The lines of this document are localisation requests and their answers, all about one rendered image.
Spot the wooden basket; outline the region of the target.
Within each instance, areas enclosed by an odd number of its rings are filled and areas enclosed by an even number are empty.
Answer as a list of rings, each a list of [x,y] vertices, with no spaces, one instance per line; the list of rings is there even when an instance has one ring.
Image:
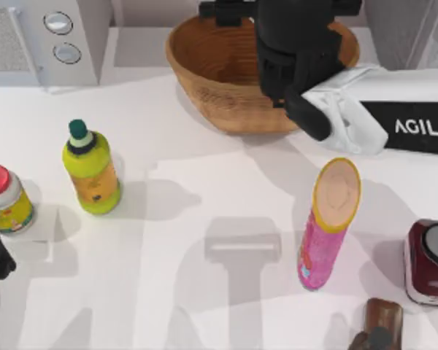
[[[282,109],[274,108],[258,83],[257,40],[294,54],[314,48],[324,36],[336,40],[339,62],[354,67],[360,58],[355,34],[344,24],[285,23],[271,27],[243,20],[238,27],[220,27],[213,19],[192,17],[166,40],[166,57],[177,80],[205,120],[232,134],[290,133],[298,130]]]

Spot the pale microwave oven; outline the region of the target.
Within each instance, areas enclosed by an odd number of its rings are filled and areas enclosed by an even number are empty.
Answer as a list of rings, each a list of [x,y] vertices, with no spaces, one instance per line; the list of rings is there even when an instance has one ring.
[[[49,32],[43,17],[63,12],[73,21],[64,36]],[[0,0],[0,87],[75,88],[96,86],[113,19],[111,0]],[[59,62],[53,48],[68,42],[81,60]]]

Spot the round microwave knob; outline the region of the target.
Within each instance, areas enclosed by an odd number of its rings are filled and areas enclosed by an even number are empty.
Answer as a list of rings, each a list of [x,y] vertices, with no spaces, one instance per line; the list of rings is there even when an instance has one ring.
[[[63,12],[50,12],[43,17],[45,28],[55,35],[64,36],[73,29],[72,19]]]
[[[82,58],[82,53],[75,45],[64,42],[53,48],[54,57],[61,63],[73,65],[78,63]]]

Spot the grey cabinet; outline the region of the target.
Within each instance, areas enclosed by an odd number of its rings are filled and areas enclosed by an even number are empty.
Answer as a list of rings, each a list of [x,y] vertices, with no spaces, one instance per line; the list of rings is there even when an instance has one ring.
[[[381,66],[438,69],[438,0],[365,0],[364,10]]]

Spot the green bottle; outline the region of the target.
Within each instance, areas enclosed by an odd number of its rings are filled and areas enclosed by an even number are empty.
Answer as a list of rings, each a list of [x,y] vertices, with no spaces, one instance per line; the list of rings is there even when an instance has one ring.
[[[121,198],[110,145],[104,135],[87,128],[81,119],[69,123],[69,138],[62,151],[64,167],[77,199],[90,214],[112,211]]]

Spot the pink can with yellow rim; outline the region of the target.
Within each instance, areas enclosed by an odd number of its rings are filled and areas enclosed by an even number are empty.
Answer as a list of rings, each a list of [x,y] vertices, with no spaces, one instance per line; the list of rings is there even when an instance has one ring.
[[[325,164],[312,191],[297,258],[299,280],[306,289],[320,289],[329,280],[360,198],[361,178],[349,159],[337,157]]]

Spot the red lidded white jar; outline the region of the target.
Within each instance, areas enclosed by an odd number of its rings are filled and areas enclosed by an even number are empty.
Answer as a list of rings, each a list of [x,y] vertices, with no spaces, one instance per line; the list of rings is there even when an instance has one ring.
[[[16,233],[29,226],[34,218],[34,207],[21,180],[0,165],[0,233]]]

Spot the dark red can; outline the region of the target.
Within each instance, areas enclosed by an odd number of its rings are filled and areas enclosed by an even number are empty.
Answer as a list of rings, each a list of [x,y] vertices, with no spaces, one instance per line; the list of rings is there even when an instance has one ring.
[[[404,241],[407,295],[416,303],[438,306],[438,220],[419,219]]]

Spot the brown bottle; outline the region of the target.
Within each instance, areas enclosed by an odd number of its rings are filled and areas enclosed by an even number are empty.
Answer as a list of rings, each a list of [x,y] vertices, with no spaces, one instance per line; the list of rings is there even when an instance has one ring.
[[[347,350],[402,350],[403,309],[395,302],[370,298],[364,328]]]

